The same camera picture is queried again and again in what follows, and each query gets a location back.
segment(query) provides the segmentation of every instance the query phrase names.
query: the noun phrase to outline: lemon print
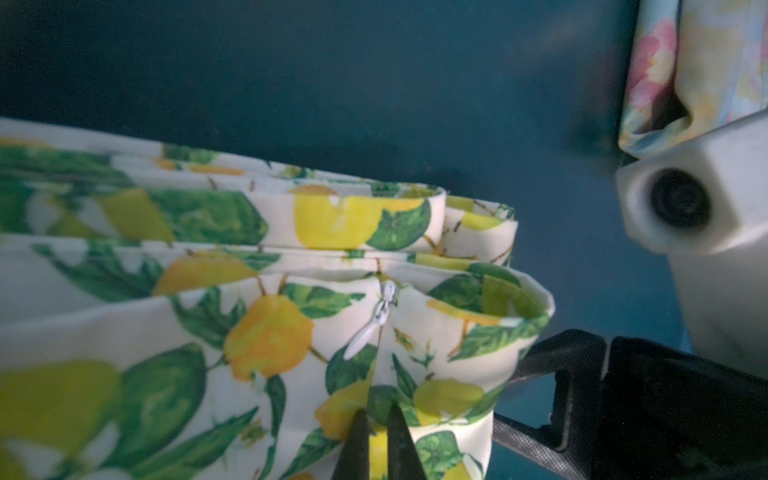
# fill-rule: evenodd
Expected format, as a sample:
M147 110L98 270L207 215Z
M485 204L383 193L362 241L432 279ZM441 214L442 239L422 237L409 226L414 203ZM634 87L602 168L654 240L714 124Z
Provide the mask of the lemon print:
M7 145L9 147L51 148L51 145L41 140L27 140L25 138L3 137L2 135L0 135L0 145Z
M178 167L177 163L173 160L166 160L164 158L155 158L152 163L155 164L157 168L160 168L162 170L170 170L170 171L177 171L181 170L181 168Z
M488 315L509 314L510 286L503 280L485 276L482 283L482 311Z
M29 440L73 455L108 418L120 381L111 365L92 360L0 373L0 439Z
M287 296L259 297L224 339L232 375L246 381L256 371L270 378L291 370L309 352L313 328Z
M464 465L464 462L462 462L449 469L445 475L443 475L442 480L472 480L472 477L469 475L469 472L467 472L467 467Z
M419 424L432 425L442 414L461 415L482 399L485 392L477 385L454 379L427 380L413 393L413 405Z
M56 210L56 213L58 214L58 221L45 231L46 235L54 235L57 237L101 238L100 234L96 233L88 225L80 221L80 219L69 210L67 205L57 197L46 198L45 203Z
M387 436L386 428L375 425L368 440L369 478L380 480L387 475Z
M116 194L98 195L94 199L123 238L164 242L175 240L174 232L146 191L130 188Z
M384 210L389 210L390 212L408 212L410 210L415 210L427 201L423 198L372 198L371 200L380 203Z
M293 200L296 236L305 247L354 250L379 228L382 207L378 199L297 194Z
M448 195L445 199L445 205L464 210L465 212L472 212L475 209L475 201L472 198L457 197L455 195Z
M323 435L343 441L352 428L352 420L358 410L368 405L370 377L336 390L329 399L315 410L315 419L323 427Z
M462 226L470 230L488 230L503 223L502 218L488 217L480 214L467 212L462 216Z
M193 252L176 260L163 272L154 284L152 295L171 295L206 286L237 282L256 273L242 260L226 252Z
M17 462L8 450L0 448L0 478L3 480L28 480L24 466Z
M244 170L231 167L220 167L218 165L200 165L192 164L189 169L198 174L218 174L218 175L242 175Z
M47 235L55 237L77 237L77 238L102 238L88 225L81 222L72 212L64 212L61 219L55 225L48 228Z
M338 195L338 193L329 187L328 185L299 185L290 190L292 194L306 194L306 195Z
M435 194L437 192L432 188L414 185L402 194L402 198L427 198Z
M437 310L440 313L444 313L445 315L452 316L453 318L464 320L466 322L474 322L474 323L477 323L478 325L494 326L494 325L498 325L498 323L501 321L501 318L499 318L498 316L486 315L484 313L470 312L469 310L456 308L455 306L449 303L446 303L434 298L427 300L427 306L429 308Z
M439 257L429 253L417 253L416 265L433 266L444 270L467 270L472 265L472 260L464 258Z

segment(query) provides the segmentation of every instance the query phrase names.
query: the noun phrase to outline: white zipper pull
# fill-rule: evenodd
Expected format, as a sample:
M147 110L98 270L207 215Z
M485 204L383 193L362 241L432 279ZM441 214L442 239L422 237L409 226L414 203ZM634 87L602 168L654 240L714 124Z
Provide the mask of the white zipper pull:
M345 360L357 355L371 340L373 332L386 323L387 318L389 318L389 307L395 302L398 290L397 283L391 280L385 280L382 283L382 299L373 308L371 320L349 341L349 345L344 351Z

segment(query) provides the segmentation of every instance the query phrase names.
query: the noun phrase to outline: dark teal background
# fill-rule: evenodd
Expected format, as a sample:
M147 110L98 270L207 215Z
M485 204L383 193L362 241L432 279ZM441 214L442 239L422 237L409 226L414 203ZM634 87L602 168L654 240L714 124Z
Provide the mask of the dark teal background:
M581 328L676 346L612 172L637 0L0 0L0 114L439 184L516 207L514 268ZM500 410L535 421L546 389ZM488 477L553 478L494 451Z

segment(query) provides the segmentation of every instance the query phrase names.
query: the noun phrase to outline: floral fabric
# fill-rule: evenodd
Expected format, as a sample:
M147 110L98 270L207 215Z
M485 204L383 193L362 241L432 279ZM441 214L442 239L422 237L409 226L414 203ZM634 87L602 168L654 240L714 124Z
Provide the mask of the floral fabric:
M397 402L429 480L482 480L493 407L554 313L489 261L511 209L3 122L24 128L0 147L0 478L323 480L364 408L383 480Z
M766 0L643 0L619 146L650 157L766 108L766 14Z

